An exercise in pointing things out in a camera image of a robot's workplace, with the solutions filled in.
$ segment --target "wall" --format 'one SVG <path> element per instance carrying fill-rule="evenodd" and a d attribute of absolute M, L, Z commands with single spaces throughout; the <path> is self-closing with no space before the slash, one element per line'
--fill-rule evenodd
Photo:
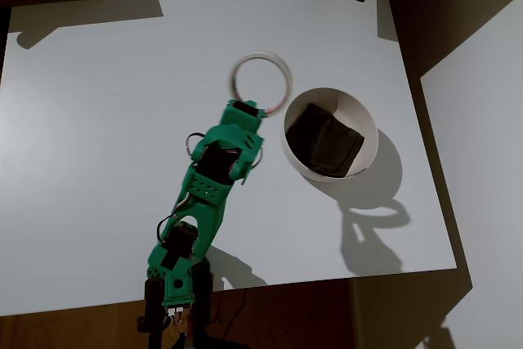
<path fill-rule="evenodd" d="M 466 42 L 463 45 L 468 45 L 467 39 L 471 38 L 472 44 L 467 49 L 469 52 L 460 56 L 459 62 L 447 65 L 449 69 L 455 68 L 454 79 L 446 81 L 445 70 L 438 73 L 442 78 L 438 83 L 446 81 L 446 88 L 454 94 L 460 92 L 460 97 L 470 97 L 472 103 L 476 104 L 468 112 L 473 118 L 479 119 L 487 114 L 494 117 L 494 112 L 477 111 L 497 90 L 510 92 L 511 95 L 500 96 L 500 106 L 515 98 L 517 85 L 512 86 L 508 80 L 516 78 L 516 73 L 519 72 L 511 56 L 517 54 L 518 46 L 521 53 L 521 41 L 515 38 L 518 34 L 521 36 L 521 31 L 517 32 L 517 28 L 512 24 L 523 24 L 521 12 L 518 14 L 518 11 L 513 11 L 510 7 L 517 7 L 520 0 L 513 3 L 515 6 L 511 4 L 507 9 L 511 14 L 505 17 L 503 13 L 499 14 L 500 20 L 497 20 L 496 15 L 513 0 L 390 1 L 418 121 L 457 268 L 449 271 L 353 280 L 360 347 L 514 347 L 521 340 L 521 328 L 516 324 L 516 308 L 521 308 L 521 305 L 520 300 L 513 296 L 516 287 L 511 282 L 517 282 L 517 278 L 521 277 L 521 269 L 515 261 L 517 254 L 521 253 L 521 247 L 516 245 L 513 238 L 521 227 L 514 222 L 517 217 L 513 214 L 516 213 L 515 202 L 507 204 L 513 190 L 510 188 L 512 184 L 503 178 L 503 175 L 506 175 L 505 170 L 510 172 L 510 168 L 511 176 L 516 175 L 513 164 L 517 150 L 511 152 L 510 156 L 503 156 L 500 161 L 504 164 L 496 166 L 498 172 L 495 172 L 494 168 L 491 171 L 489 166 L 485 165 L 486 162 L 491 163 L 494 157 L 500 157 L 489 156 L 494 153 L 494 144 L 490 147 L 491 150 L 473 149 L 478 141 L 486 139 L 483 134 L 474 133 L 482 130 L 481 125 L 489 125 L 485 131 L 491 131 L 488 138 L 493 138 L 492 142 L 495 142 L 497 132 L 506 130 L 509 123 L 503 123 L 503 128 L 500 127 L 500 119 L 495 123 L 474 123 L 470 120 L 468 123 L 459 123 L 463 116 L 464 103 L 460 101 L 459 105 L 454 106 L 453 96 L 433 92 L 440 89 L 438 84 L 428 86 L 428 80 L 423 79 L 422 86 L 422 76 L 461 44 Z M 511 22 L 515 14 L 519 15 L 519 20 Z M 481 27 L 490 20 L 493 27 L 485 26 L 485 29 L 489 29 L 489 38 L 477 41 L 475 33 L 483 34 Z M 511 33 L 502 33 L 509 27 L 512 38 Z M 498 68 L 485 67 L 489 64 L 488 60 L 497 58 Z M 505 64 L 511 66 L 507 66 L 502 73 L 504 60 Z M 503 75 L 503 79 L 496 79 L 500 74 Z M 473 94 L 472 81 L 476 77 L 477 82 L 490 82 L 483 85 L 483 96 Z M 431 111 L 430 118 L 424 92 Z M 438 97 L 439 101 L 433 101 L 435 97 Z M 434 112 L 435 102 L 441 107 L 437 113 Z M 500 106 L 497 111 L 504 114 L 505 111 Z M 516 119 L 512 114 L 510 119 L 516 122 L 521 118 Z M 435 125 L 434 133 L 431 122 Z M 447 135 L 466 136 L 460 141 L 467 143 L 468 154 L 458 155 L 463 145 L 456 145 L 456 140 L 447 139 Z M 516 137 L 510 141 L 511 147 L 518 143 Z M 449 167 L 449 162 L 466 166 L 461 168 L 455 164 Z M 477 184 L 480 180 L 484 181 L 483 184 Z M 471 185 L 477 188 L 469 192 Z"/>
<path fill-rule="evenodd" d="M 457 348 L 521 347 L 523 0 L 422 78 L 474 289 L 449 313 Z"/>

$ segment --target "black cable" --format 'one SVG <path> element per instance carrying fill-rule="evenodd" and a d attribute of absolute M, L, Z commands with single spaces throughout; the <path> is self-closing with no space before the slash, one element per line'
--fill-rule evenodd
<path fill-rule="evenodd" d="M 166 216 L 162 221 L 160 221 L 158 223 L 158 226 L 156 226 L 156 239 L 158 239 L 158 241 L 161 243 L 161 244 L 165 244 L 165 240 L 162 239 L 162 236 L 160 235 L 160 226 L 163 224 L 163 222 L 165 220 L 168 220 L 169 218 L 171 218 L 173 216 L 173 214 L 169 215 L 169 216 Z"/>
<path fill-rule="evenodd" d="M 220 319 L 220 308 L 221 308 L 221 295 L 223 294 L 223 290 L 219 293 L 220 298 L 218 299 L 218 309 L 216 311 L 216 316 L 212 318 L 212 320 L 209 321 L 209 324 L 216 322 L 218 319 Z"/>
<path fill-rule="evenodd" d="M 165 323 L 163 324 L 162 331 L 165 331 L 165 329 L 167 327 L 169 327 L 169 325 L 171 324 L 171 321 L 172 321 L 171 316 L 168 316 L 167 319 L 165 320 Z"/>
<path fill-rule="evenodd" d="M 226 339 L 227 333 L 229 333 L 229 329 L 232 326 L 232 324 L 235 322 L 236 317 L 239 315 L 239 313 L 243 310 L 245 306 L 245 298 L 247 297 L 247 289 L 244 289 L 244 298 L 242 298 L 242 304 L 239 306 L 238 310 L 236 311 L 235 315 L 230 320 L 229 324 L 227 325 L 226 331 L 223 333 L 223 338 Z"/>
<path fill-rule="evenodd" d="M 186 334 L 180 333 L 180 337 L 174 342 L 171 349 L 183 349 L 184 347 L 186 347 Z"/>

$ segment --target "wooden floor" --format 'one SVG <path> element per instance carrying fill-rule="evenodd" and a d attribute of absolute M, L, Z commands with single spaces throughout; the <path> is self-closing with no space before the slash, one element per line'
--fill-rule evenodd
<path fill-rule="evenodd" d="M 222 338 L 245 303 L 226 339 L 251 349 L 355 347 L 348 280 L 239 289 L 212 295 L 212 337 Z M 136 331 L 144 302 L 0 318 L 2 349 L 146 349 L 147 335 Z M 172 332 L 164 333 L 170 348 Z"/>

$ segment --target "electrical wire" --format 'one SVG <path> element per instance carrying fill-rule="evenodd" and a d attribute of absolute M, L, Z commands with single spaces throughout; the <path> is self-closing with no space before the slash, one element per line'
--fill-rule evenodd
<path fill-rule="evenodd" d="M 158 239 L 158 241 L 161 243 L 161 244 L 165 244 L 165 240 L 162 239 L 162 235 L 161 235 L 161 230 L 160 230 L 160 227 L 162 226 L 163 222 L 168 220 L 169 218 L 172 218 L 172 217 L 175 217 L 176 214 L 177 214 L 177 210 L 183 206 L 184 204 L 186 204 L 187 202 L 189 202 L 189 197 L 190 197 L 190 194 L 187 193 L 187 196 L 179 203 L 177 204 L 174 209 L 172 210 L 171 214 L 169 214 L 168 216 L 166 216 L 162 221 L 160 221 L 158 223 L 158 225 L 156 226 L 156 239 Z M 174 221 L 174 224 L 173 225 L 176 225 L 178 222 L 180 221 L 180 218 L 177 217 L 177 219 Z"/>
<path fill-rule="evenodd" d="M 214 316 L 214 318 L 212 318 L 212 320 L 209 321 L 209 324 L 212 324 L 214 322 L 216 322 L 218 319 L 221 319 L 220 318 L 220 308 L 221 308 L 221 296 L 223 294 L 223 290 L 218 294 L 218 296 L 220 296 L 218 298 L 218 307 L 217 307 L 217 311 L 216 311 L 216 316 Z"/>
<path fill-rule="evenodd" d="M 169 325 L 171 324 L 172 322 L 172 318 L 171 316 L 168 315 L 167 319 L 165 320 L 165 322 L 163 323 L 163 327 L 162 327 L 162 331 L 165 331 L 165 329 L 167 327 L 169 327 Z"/>
<path fill-rule="evenodd" d="M 235 315 L 230 320 L 229 324 L 227 325 L 226 331 L 223 333 L 223 338 L 226 339 L 227 333 L 229 333 L 229 329 L 232 326 L 232 324 L 235 322 L 236 317 L 239 315 L 239 313 L 243 310 L 245 307 L 245 298 L 247 297 L 247 289 L 244 289 L 244 297 L 242 298 L 242 304 L 239 306 L 238 310 L 236 311 Z"/>

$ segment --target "white bowl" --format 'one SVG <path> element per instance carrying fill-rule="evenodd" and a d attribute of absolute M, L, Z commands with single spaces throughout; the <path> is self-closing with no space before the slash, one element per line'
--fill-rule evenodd
<path fill-rule="evenodd" d="M 309 104 L 316 104 L 321 109 L 327 110 L 341 123 L 356 130 L 365 138 L 360 152 L 345 177 L 328 177 L 311 171 L 296 158 L 288 146 L 285 134 Z M 341 181 L 362 173 L 373 162 L 378 152 L 378 129 L 370 112 L 353 96 L 329 87 L 319 87 L 303 92 L 288 106 L 285 113 L 282 146 L 285 157 L 303 176 L 316 181 Z"/>

